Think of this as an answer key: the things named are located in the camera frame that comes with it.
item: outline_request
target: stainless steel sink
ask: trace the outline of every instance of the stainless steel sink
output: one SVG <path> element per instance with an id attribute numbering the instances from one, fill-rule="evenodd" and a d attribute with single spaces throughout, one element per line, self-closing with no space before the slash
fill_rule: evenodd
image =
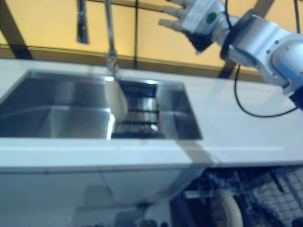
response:
<path id="1" fill-rule="evenodd" d="M 107 79 L 29 71 L 1 101 L 0 136 L 201 139 L 182 83 L 119 80 L 129 113 L 116 124 L 104 96 Z"/>

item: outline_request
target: cabinet door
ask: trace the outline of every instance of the cabinet door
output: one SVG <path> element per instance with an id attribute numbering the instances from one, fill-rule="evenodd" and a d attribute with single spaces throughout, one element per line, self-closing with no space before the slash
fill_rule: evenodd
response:
<path id="1" fill-rule="evenodd" d="M 83 207 L 113 203 L 100 173 L 0 175 L 0 226 L 66 227 Z"/>
<path id="2" fill-rule="evenodd" d="M 119 203 L 137 204 L 171 198 L 198 177 L 203 168 L 138 170 L 104 173 Z"/>

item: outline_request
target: wire basket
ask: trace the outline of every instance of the wire basket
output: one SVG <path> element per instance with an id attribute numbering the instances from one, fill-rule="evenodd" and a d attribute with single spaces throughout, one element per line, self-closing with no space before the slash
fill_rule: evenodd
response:
<path id="1" fill-rule="evenodd" d="M 112 138 L 164 138 L 160 130 L 157 85 L 120 82 L 128 104 L 124 122 L 118 124 Z"/>
<path id="2" fill-rule="evenodd" d="M 245 227 L 291 227 L 303 217 L 303 166 L 208 169 L 196 183 L 204 203 L 218 188 L 232 192 Z"/>

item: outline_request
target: white robotic arm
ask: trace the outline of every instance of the white robotic arm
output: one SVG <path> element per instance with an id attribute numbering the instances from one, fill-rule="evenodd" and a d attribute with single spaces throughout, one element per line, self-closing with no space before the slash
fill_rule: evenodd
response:
<path id="1" fill-rule="evenodd" d="M 223 60 L 256 68 L 266 82 L 281 86 L 284 95 L 303 110 L 302 34 L 285 31 L 253 10 L 228 20 L 220 0 L 171 2 L 182 8 L 163 6 L 162 10 L 178 20 L 161 19 L 160 25 L 185 33 L 199 52 L 218 43 Z"/>

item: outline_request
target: white countertop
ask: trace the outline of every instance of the white countertop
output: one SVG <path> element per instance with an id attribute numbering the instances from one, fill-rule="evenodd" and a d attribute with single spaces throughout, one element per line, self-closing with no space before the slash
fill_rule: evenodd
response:
<path id="1" fill-rule="evenodd" d="M 47 61 L 0 59 L 0 97 L 28 69 L 105 74 L 107 69 Z M 123 76 L 183 82 L 202 140 L 0 139 L 0 167 L 132 168 L 136 166 L 275 165 L 302 163 L 303 114 L 295 111 L 273 119 L 243 113 L 233 97 L 231 80 L 141 70 L 121 70 Z M 239 96 L 250 111 L 276 114 L 293 104 L 281 89 L 240 81 Z"/>

